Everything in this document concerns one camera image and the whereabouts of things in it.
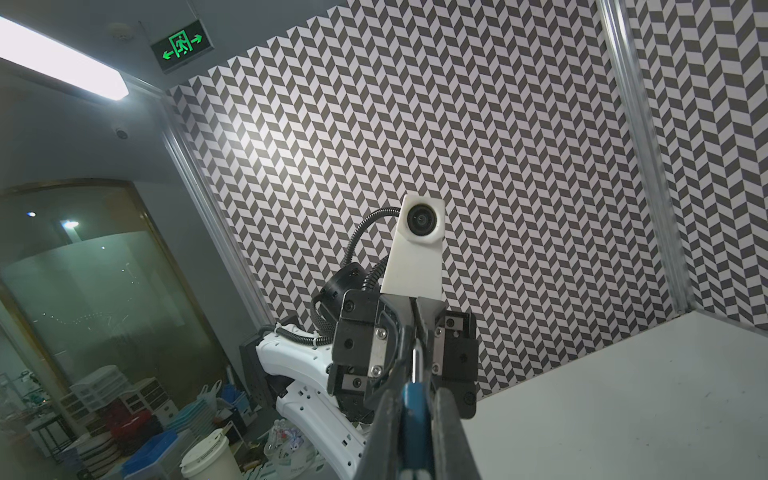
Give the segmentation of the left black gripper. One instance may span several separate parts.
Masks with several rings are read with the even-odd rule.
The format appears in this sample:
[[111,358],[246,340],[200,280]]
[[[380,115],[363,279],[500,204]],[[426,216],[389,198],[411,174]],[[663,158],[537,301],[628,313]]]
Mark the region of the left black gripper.
[[477,409],[477,318],[440,300],[345,293],[332,345],[327,391],[351,422],[370,424],[387,390],[424,382],[429,398],[446,389],[459,416]]

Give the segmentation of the blue padlock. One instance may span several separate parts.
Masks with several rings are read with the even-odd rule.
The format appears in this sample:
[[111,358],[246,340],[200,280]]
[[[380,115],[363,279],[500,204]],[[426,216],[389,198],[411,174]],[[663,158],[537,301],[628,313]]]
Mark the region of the blue padlock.
[[432,479],[431,417],[424,381],[424,353],[419,342],[412,350],[410,382],[402,392],[401,466],[399,479]]

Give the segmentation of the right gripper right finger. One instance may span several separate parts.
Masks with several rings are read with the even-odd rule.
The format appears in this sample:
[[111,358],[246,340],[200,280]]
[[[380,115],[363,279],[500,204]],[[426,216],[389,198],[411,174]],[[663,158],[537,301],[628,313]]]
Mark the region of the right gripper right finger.
[[476,414],[476,383],[444,380],[431,374],[428,385],[433,478],[480,479],[462,423]]

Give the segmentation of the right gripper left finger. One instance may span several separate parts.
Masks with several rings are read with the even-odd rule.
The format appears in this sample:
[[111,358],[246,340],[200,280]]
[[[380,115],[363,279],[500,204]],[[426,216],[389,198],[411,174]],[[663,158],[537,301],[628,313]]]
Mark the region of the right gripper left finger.
[[356,469],[355,480],[398,478],[402,389],[407,380],[404,364],[397,364],[380,391],[372,430]]

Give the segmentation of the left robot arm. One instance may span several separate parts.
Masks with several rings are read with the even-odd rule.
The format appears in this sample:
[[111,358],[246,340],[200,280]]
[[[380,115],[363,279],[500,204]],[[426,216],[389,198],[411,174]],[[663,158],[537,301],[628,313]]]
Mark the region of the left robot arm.
[[475,415],[479,342],[472,313],[443,298],[442,201],[409,195],[387,256],[341,268],[313,297],[315,332],[285,320],[241,347],[247,383],[292,422],[341,479],[476,479],[463,423]]

